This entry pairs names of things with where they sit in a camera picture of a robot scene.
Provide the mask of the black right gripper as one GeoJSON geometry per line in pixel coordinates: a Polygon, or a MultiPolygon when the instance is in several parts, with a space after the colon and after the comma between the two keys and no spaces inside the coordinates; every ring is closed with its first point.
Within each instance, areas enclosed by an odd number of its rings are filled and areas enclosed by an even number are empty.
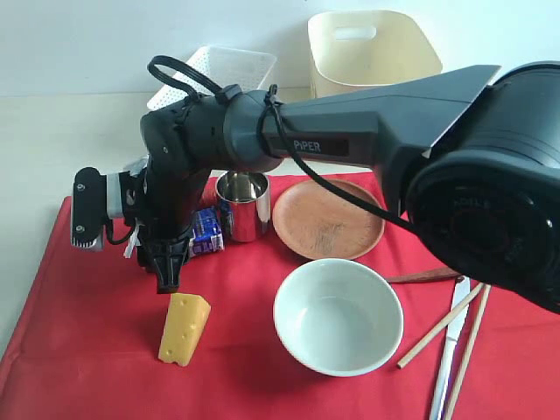
{"type": "Polygon", "coordinates": [[[136,161],[130,165],[130,174],[138,179],[142,192],[137,262],[155,273],[158,294],[174,293],[180,286],[181,269],[188,261],[193,218],[210,171],[194,169],[180,176],[160,174],[151,161],[136,161]]]}

